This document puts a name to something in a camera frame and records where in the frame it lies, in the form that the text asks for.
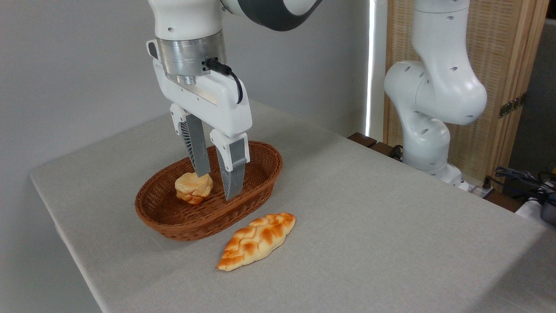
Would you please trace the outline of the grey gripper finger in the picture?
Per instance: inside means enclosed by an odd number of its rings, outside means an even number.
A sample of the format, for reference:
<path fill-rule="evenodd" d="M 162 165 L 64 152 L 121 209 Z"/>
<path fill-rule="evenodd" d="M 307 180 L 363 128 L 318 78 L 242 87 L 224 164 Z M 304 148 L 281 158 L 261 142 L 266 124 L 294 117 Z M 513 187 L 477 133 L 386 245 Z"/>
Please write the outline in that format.
<path fill-rule="evenodd" d="M 245 164 L 250 162 L 248 135 L 242 133 L 228 137 L 214 129 L 210 139 L 217 150 L 221 180 L 226 200 L 229 201 L 242 192 L 245 177 Z"/>
<path fill-rule="evenodd" d="M 211 172 L 202 120 L 173 103 L 170 107 L 175 133 L 183 138 L 198 177 Z"/>

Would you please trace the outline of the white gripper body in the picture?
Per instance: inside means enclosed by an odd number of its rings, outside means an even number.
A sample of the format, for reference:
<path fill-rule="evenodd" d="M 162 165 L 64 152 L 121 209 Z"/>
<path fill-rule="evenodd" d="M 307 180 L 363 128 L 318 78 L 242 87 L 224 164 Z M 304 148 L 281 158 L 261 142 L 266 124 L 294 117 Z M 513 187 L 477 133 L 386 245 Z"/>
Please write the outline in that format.
<path fill-rule="evenodd" d="M 194 85 L 180 85 L 167 77 L 161 55 L 153 59 L 155 74 L 163 95 L 228 137 L 238 136 L 252 127 L 248 95 L 238 103 L 238 86 L 232 77 L 216 71 L 196 77 Z"/>

